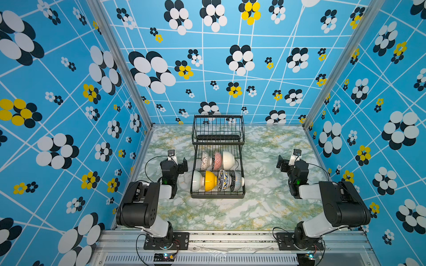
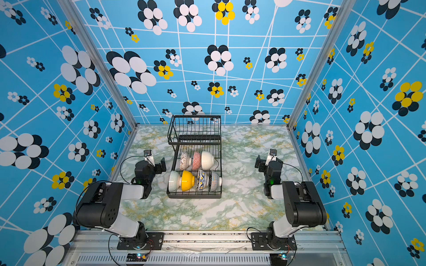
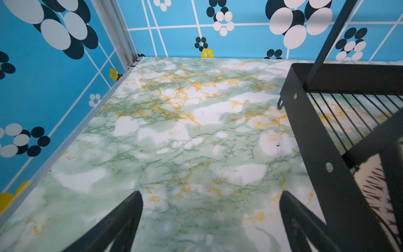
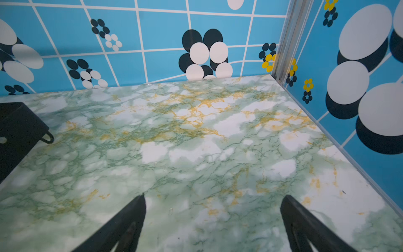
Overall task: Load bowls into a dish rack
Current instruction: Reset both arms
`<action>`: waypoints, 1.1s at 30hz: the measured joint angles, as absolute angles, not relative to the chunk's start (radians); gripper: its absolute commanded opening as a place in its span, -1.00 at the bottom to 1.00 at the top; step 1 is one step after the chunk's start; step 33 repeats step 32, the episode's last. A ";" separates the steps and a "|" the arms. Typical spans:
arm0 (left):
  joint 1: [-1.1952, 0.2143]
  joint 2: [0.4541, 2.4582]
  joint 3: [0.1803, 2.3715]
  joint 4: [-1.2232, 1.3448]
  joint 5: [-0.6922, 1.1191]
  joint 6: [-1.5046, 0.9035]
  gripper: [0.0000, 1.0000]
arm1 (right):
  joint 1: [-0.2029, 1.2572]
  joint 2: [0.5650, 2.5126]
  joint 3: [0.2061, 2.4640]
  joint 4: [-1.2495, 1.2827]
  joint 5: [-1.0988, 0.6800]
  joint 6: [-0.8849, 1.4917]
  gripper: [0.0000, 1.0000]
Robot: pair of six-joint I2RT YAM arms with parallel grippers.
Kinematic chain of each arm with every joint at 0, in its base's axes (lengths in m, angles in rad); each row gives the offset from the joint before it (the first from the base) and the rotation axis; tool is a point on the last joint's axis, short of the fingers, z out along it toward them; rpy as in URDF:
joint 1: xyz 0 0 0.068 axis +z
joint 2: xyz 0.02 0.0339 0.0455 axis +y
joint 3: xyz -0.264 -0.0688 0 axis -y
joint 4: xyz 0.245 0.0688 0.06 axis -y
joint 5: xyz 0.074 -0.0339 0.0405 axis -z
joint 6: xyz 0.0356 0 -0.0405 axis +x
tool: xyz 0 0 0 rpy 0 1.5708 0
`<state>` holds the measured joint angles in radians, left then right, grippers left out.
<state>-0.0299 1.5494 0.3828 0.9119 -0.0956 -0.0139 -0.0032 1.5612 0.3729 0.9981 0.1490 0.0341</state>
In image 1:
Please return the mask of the blue yellow floral bowl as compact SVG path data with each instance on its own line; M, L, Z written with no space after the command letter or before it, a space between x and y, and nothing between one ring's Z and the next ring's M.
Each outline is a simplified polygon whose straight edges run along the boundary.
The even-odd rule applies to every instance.
M218 179L218 185L217 185L218 191L225 191L229 188L231 177L227 171L223 169L220 170L217 179Z

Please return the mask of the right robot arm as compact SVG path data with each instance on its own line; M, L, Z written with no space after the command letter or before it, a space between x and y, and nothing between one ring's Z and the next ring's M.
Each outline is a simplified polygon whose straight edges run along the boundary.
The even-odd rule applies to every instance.
M308 221L302 221L294 229L294 245L301 250L319 242L322 236L341 228L368 225L369 208L361 199L353 183L349 181L320 181L308 183L309 164L300 159L300 150L289 160L279 156L277 168L288 176L290 194L297 200L319 200L323 211Z

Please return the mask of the pale green glass bowl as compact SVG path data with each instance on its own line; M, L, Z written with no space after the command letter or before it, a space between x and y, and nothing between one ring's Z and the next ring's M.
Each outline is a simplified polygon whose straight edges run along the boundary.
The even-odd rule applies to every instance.
M204 176L199 171L193 172L192 191L198 192L204 186Z

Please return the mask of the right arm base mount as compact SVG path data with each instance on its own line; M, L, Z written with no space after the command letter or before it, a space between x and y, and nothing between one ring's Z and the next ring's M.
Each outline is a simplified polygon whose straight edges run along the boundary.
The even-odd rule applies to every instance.
M320 238L308 238L305 236L295 236L293 233L278 232L274 233L279 250L295 251L323 251L325 246Z

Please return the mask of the black floral pink bowl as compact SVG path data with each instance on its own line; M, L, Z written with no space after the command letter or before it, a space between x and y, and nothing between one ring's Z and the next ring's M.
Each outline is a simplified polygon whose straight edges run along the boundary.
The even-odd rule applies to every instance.
M219 171L222 167L223 164L223 156L221 152L216 152L214 155L214 165L213 165L213 170L214 171Z

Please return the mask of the dark blue patterned bowl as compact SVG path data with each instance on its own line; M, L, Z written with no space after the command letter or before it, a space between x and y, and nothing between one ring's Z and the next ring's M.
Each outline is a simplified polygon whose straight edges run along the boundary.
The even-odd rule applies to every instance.
M243 178L241 172L231 171L231 192L238 192L245 184L245 179Z

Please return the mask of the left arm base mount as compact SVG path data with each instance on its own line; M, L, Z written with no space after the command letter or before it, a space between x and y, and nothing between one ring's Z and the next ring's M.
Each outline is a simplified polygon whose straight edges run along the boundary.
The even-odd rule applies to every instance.
M166 237L146 236L144 250L188 250L189 232L174 232Z

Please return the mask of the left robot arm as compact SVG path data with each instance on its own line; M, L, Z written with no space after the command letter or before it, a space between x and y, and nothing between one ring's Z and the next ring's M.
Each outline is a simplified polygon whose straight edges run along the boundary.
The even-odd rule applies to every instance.
M187 234L175 234L172 223L158 216L160 199L171 200L178 190L178 177L188 171L187 160L182 163L172 156L160 163L162 177L158 182L131 182L116 213L116 223L137 228L146 234L144 249L178 249Z

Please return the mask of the plain white bowl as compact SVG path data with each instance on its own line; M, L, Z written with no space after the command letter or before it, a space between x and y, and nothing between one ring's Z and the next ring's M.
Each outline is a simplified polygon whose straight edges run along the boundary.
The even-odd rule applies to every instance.
M235 165L235 156L231 152L223 152L223 169L225 171L231 170Z

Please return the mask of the white red lattice bowl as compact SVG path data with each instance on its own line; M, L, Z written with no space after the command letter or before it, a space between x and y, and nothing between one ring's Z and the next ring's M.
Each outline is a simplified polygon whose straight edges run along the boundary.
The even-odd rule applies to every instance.
M209 171L212 169L213 158L206 152L203 151L201 154L201 166L200 169L202 171Z

